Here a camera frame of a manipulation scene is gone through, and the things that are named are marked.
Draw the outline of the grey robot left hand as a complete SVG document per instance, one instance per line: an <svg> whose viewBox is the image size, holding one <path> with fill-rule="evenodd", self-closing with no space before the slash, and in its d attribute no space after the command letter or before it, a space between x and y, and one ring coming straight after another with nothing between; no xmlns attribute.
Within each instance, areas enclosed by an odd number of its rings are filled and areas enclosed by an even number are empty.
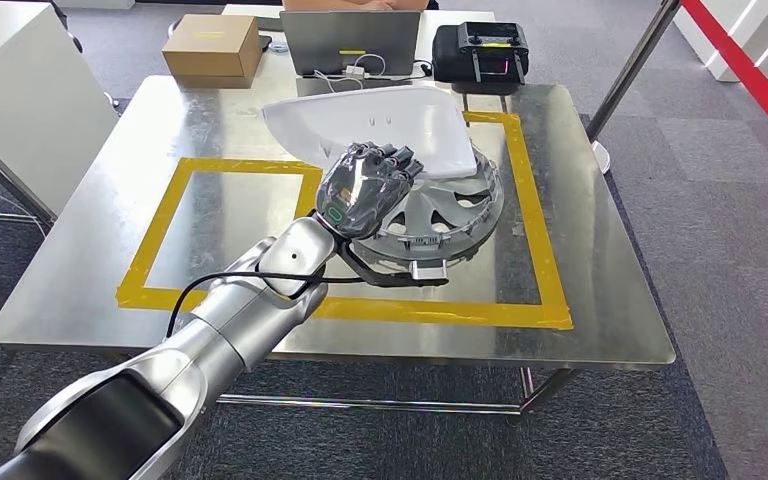
<svg viewBox="0 0 768 480"><path fill-rule="evenodd" d="M423 171L424 164L406 146L353 143L320 182L315 210L340 236L369 238Z"/></svg>

